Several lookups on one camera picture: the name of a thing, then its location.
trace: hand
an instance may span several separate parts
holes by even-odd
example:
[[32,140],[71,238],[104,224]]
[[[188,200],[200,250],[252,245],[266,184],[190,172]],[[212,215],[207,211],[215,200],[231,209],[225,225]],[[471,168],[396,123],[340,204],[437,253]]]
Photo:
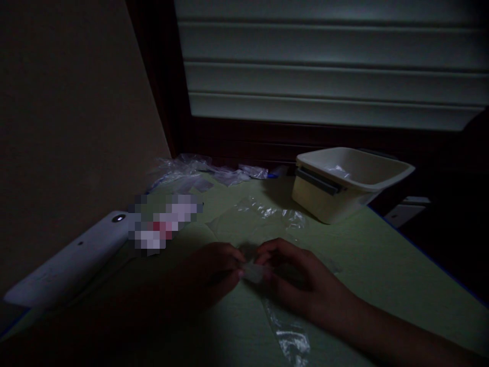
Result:
[[245,261],[228,243],[214,242],[195,251],[165,275],[166,318],[188,317],[215,305],[236,287],[244,275],[239,263]]
[[273,272],[264,275],[278,298],[293,312],[328,331],[351,324],[363,301],[345,287],[311,252],[284,239],[263,243],[255,263],[277,267],[291,264],[304,275],[306,288],[298,289]]

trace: crumpled plastic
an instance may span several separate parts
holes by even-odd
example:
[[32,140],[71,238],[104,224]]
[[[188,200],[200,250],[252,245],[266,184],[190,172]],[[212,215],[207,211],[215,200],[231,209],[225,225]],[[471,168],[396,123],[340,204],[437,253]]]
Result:
[[341,177],[341,178],[349,178],[351,174],[349,172],[346,172],[343,167],[339,165],[335,165],[334,167],[326,167],[325,170],[329,173],[331,173],[334,176]]
[[159,175],[159,178],[149,188],[147,194],[153,192],[160,185],[171,184],[176,180],[175,194],[187,194],[192,187],[200,192],[205,192],[214,185],[203,177],[199,177],[199,171],[211,172],[214,179],[226,186],[237,185],[251,177],[266,179],[268,170],[260,167],[239,165],[241,169],[234,170],[223,166],[212,165],[212,158],[200,154],[183,153],[177,159],[158,158],[158,167],[149,174]]
[[[301,212],[272,208],[253,197],[243,199],[207,223],[219,241],[230,242],[242,251],[248,261],[242,266],[245,270],[244,279],[252,283],[260,283],[266,271],[265,267],[253,263],[256,248],[265,241],[281,237],[298,247],[311,250],[288,232],[290,229],[306,228],[307,225],[306,217]],[[341,272],[341,267],[332,259],[319,253],[316,253],[316,256],[334,274]],[[299,287],[304,286],[306,282],[303,275],[292,266],[282,265],[275,268],[274,272]],[[311,345],[301,320],[284,309],[274,297],[264,294],[262,303],[271,331],[284,356],[292,366],[305,367],[311,353]]]
[[249,177],[257,178],[257,179],[267,179],[268,178],[268,169],[256,167],[256,166],[248,166],[248,165],[238,165],[239,169],[246,173]]
[[214,179],[227,187],[250,180],[250,177],[241,170],[229,167],[214,167]]

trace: container handle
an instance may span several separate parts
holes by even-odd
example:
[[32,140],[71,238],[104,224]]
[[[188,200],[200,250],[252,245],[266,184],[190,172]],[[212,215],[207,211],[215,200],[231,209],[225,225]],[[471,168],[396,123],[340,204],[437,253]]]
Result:
[[384,152],[378,152],[376,150],[371,150],[371,149],[366,149],[366,148],[358,148],[357,150],[362,151],[362,152],[365,152],[365,153],[370,153],[370,154],[382,156],[384,158],[394,159],[396,161],[399,160],[399,158],[396,157],[395,155],[390,155],[390,154],[387,154],[387,153],[384,153]]
[[295,175],[323,190],[324,192],[330,194],[331,196],[335,196],[344,188],[342,185],[339,185],[334,181],[328,180],[327,178],[322,177],[304,167],[297,168],[295,170]]

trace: green tablecloth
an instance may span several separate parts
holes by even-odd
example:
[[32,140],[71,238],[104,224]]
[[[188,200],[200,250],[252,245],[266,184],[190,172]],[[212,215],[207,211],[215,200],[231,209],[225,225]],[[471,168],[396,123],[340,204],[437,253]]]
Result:
[[[394,315],[442,335],[466,348],[488,355],[489,311],[443,270],[369,208],[335,225],[325,225],[290,198],[293,177],[252,180],[204,193],[204,213],[189,224],[157,257],[131,261],[84,302],[99,302],[154,278],[174,267],[194,249],[216,241],[205,225],[241,199],[252,195],[271,207],[303,211],[308,228],[289,233],[315,252],[332,258],[343,269],[337,276],[358,296]],[[153,195],[162,201],[168,190]],[[117,267],[125,249],[106,266]],[[309,365],[363,366],[372,362],[326,332],[303,321],[311,353]],[[245,282],[197,321],[114,355],[111,365],[288,366],[265,316],[260,295]]]

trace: tabletop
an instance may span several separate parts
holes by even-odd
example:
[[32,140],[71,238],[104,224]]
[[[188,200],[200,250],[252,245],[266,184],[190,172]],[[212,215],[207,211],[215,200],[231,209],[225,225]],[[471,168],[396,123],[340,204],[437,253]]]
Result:
[[[290,195],[293,177],[251,180],[229,188],[205,178],[214,187],[202,195],[203,213],[187,225],[158,256],[137,258],[117,272],[84,301],[90,305],[138,286],[174,267],[195,249],[218,240],[206,223],[247,197],[266,206],[301,211],[306,228],[289,228],[320,258],[332,259],[342,269],[337,277],[359,297],[400,318],[455,343],[489,356],[489,311],[468,291],[427,258],[383,218],[365,207],[345,221],[326,225],[295,203]],[[170,188],[152,194],[164,201]],[[229,228],[237,246],[249,237],[249,228]],[[105,267],[111,271],[127,256],[122,249]],[[197,319],[172,328],[111,356],[109,365],[153,365],[157,362],[213,366],[289,366],[271,331],[262,295],[246,281]],[[368,366],[374,362],[341,340],[302,320],[311,351],[308,365]]]

